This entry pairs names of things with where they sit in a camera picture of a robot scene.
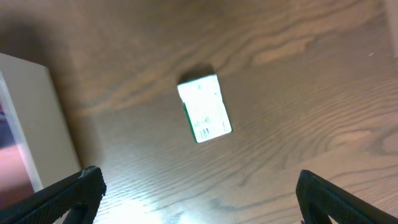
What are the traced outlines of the green white soap box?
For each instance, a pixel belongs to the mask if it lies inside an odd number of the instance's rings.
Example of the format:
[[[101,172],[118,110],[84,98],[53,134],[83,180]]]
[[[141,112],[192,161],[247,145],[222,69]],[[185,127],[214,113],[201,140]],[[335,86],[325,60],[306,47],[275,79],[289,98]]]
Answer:
[[[197,143],[233,132],[217,74],[181,83],[177,90]]]

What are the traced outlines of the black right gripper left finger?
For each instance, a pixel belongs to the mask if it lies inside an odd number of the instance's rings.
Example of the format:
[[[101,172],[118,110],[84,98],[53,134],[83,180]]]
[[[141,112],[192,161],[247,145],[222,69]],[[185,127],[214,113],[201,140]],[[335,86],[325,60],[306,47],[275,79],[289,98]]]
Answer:
[[[2,224],[93,223],[106,184],[99,167],[89,166],[29,198],[1,210]]]

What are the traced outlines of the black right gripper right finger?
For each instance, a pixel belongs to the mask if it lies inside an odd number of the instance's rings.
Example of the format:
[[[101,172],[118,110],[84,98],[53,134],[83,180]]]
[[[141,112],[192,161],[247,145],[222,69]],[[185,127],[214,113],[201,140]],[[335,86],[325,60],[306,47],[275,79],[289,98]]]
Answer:
[[[397,223],[397,218],[355,197],[309,170],[300,172],[296,196],[302,223],[382,224]]]

